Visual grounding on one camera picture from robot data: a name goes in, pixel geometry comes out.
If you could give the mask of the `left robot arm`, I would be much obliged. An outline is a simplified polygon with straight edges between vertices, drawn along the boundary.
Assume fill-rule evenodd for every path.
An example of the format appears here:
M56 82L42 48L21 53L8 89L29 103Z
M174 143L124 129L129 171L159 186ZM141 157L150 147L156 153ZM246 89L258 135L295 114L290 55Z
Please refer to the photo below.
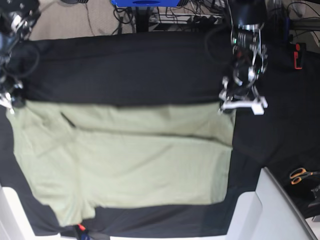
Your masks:
M263 115L268 107L257 81L268 65L267 47L262 42L262 29L267 20L263 0L229 0L226 3L231 23L232 58L222 78L219 111L224 114L237 109L251 109Z

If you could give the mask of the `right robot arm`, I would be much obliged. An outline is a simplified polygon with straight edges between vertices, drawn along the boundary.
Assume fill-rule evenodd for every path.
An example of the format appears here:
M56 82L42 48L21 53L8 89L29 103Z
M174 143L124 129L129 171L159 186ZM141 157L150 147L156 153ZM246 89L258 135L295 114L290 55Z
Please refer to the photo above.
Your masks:
M38 0L2 0L0 2L0 105L12 115L15 108L24 106L22 78L30 75L40 61L36 46L34 65L25 72L11 71L8 67L17 45L27 41L41 12Z

